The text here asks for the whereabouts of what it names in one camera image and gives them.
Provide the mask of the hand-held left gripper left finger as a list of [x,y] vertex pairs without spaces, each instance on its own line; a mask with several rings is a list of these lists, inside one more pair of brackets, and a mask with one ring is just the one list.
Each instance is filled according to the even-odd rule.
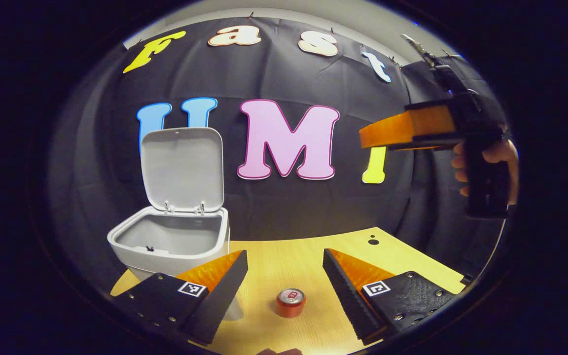
[[242,249],[178,276],[155,273],[113,300],[154,332],[210,345],[247,271]]

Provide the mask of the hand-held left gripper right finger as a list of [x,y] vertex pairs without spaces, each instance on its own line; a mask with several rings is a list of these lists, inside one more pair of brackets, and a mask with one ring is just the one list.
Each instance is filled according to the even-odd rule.
[[364,345],[417,325],[456,296],[415,271],[392,274],[333,248],[324,249],[322,267]]

